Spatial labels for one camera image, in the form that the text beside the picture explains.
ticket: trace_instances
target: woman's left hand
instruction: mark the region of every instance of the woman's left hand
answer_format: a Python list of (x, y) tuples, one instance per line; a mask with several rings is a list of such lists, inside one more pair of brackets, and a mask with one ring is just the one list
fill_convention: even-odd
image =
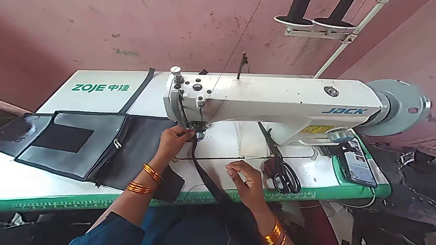
[(170, 162), (194, 134), (194, 130), (183, 129), (179, 125), (166, 129), (160, 136), (159, 149), (155, 157)]

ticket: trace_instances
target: gold bangle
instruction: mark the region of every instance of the gold bangle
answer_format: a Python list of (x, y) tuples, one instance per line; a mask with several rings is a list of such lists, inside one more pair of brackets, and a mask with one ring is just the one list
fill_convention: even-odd
[(146, 171), (156, 182), (159, 182), (162, 177), (156, 173), (156, 171), (154, 171), (150, 166), (148, 166), (148, 164), (144, 163), (144, 171)]
[(140, 193), (140, 194), (148, 194), (152, 193), (156, 188), (150, 188), (150, 187), (144, 187), (141, 184), (136, 183), (135, 181), (132, 181), (128, 186), (127, 189), (129, 191)]
[(276, 243), (276, 241), (279, 240), (281, 234), (282, 234), (282, 232), (281, 232), (280, 223), (276, 217), (276, 226), (274, 227), (272, 234), (265, 236), (266, 244), (267, 245), (274, 245)]
[(281, 245), (285, 245), (285, 241), (286, 241), (286, 234), (283, 236), (283, 241)]

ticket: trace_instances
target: green base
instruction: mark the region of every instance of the green base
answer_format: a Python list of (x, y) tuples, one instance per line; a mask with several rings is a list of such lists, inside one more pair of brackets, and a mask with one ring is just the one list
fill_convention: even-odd
[[(371, 159), (372, 156), (364, 146), (365, 156)], [(276, 189), (264, 189), (266, 201), (307, 201), (307, 200), (334, 200), (372, 197), (369, 187), (347, 182), (342, 174), (341, 166), (336, 157), (332, 158), (333, 169), (339, 186), (332, 187), (303, 187), (298, 194), (283, 195)], [(391, 194), (389, 184), (379, 184), (374, 189), (377, 197), (388, 197)], [(236, 190), (227, 190), (229, 196), (236, 202), (241, 199)], [(103, 209), (109, 207), (119, 194), (92, 194), (57, 197), (38, 197), (29, 199), (0, 200), (0, 211), (40, 211), (59, 209)], [(152, 199), (150, 206), (166, 205), (187, 205), (187, 204), (213, 204), (217, 203), (215, 198), (208, 191), (180, 192), (174, 203), (168, 203)]]

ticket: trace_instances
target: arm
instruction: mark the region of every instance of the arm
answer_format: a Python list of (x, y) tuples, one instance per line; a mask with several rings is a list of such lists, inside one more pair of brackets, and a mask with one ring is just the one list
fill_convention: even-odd
[[(169, 162), (180, 152), (185, 142), (190, 140), (194, 134), (194, 131), (182, 129), (180, 126), (175, 126), (163, 131), (160, 136), (159, 149), (148, 165), (161, 175)], [(134, 181), (145, 187), (157, 187), (156, 181), (144, 170), (141, 171)], [(100, 218), (98, 218), (88, 232), (105, 220), (110, 212), (114, 212), (130, 221), (132, 224), (140, 226), (152, 197), (153, 193), (139, 194), (124, 190)]]
[[(242, 160), (229, 163), (225, 167), (238, 189), (242, 203), (253, 213), (259, 233), (262, 237), (272, 234), (276, 225), (276, 217), (266, 205), (263, 197), (261, 173)], [(242, 181), (238, 172), (245, 176), (246, 182)], [(283, 236), (286, 236), (286, 245), (294, 245), (284, 232), (280, 235), (279, 241), (283, 240)]]

